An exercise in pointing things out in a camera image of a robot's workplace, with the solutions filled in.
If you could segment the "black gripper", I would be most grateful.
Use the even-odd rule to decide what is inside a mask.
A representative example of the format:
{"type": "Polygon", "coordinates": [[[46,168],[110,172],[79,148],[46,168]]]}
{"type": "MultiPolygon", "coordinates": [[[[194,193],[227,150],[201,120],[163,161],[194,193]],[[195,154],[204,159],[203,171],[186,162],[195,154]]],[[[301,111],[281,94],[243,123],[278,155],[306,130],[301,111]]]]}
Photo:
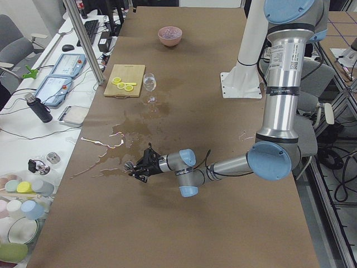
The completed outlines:
{"type": "Polygon", "coordinates": [[[146,183],[149,176],[163,173],[159,166],[159,160],[162,159],[163,157],[153,149],[145,149],[143,156],[137,161],[136,165],[134,163],[128,164],[128,169],[135,171],[130,172],[129,175],[146,183]]]}

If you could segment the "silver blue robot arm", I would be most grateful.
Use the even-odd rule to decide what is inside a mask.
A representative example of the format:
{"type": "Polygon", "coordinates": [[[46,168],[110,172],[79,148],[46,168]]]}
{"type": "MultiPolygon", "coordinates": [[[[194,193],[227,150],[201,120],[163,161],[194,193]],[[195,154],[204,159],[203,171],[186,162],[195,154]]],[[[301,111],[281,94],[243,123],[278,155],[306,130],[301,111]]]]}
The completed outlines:
{"type": "Polygon", "coordinates": [[[192,197],[208,181],[256,174],[276,181],[300,162],[301,149],[294,122],[307,44],[327,33],[329,1],[252,1],[237,63],[221,75],[221,88],[233,98],[259,93],[258,65],[265,41],[271,43],[266,79],[263,123],[255,143],[242,156],[200,167],[192,150],[159,155],[147,148],[136,163],[127,162],[130,176],[146,182],[156,174],[173,171],[183,197],[192,197]]]}

